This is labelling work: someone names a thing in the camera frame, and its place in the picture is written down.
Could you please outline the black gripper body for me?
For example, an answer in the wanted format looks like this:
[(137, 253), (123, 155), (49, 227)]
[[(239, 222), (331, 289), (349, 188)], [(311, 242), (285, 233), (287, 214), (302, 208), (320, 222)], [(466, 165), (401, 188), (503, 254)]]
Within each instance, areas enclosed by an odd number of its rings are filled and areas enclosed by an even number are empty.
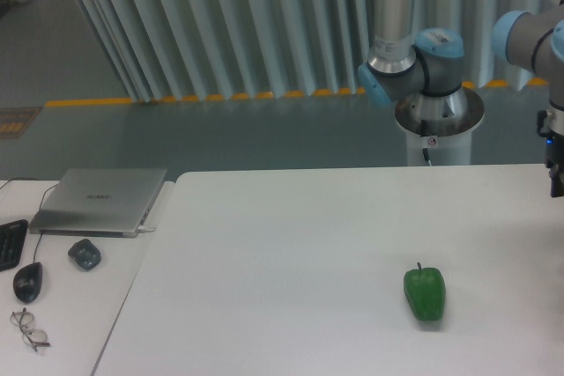
[(551, 180), (550, 196), (563, 196), (563, 111), (540, 110), (537, 134), (545, 139), (545, 167)]

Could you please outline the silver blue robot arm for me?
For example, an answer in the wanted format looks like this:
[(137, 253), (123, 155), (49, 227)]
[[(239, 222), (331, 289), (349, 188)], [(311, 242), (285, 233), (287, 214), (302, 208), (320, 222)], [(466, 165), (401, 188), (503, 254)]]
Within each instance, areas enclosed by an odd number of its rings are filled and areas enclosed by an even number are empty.
[[(563, 195), (563, 0), (539, 14), (510, 11), (491, 37), (503, 61), (549, 84), (549, 106), (537, 114), (545, 139), (552, 197)], [(411, 36), (414, 0), (376, 0), (375, 40), (358, 76), (375, 104), (395, 106), (410, 166), (467, 166), (472, 133), (485, 114), (483, 100), (462, 83), (464, 42), (446, 28)]]

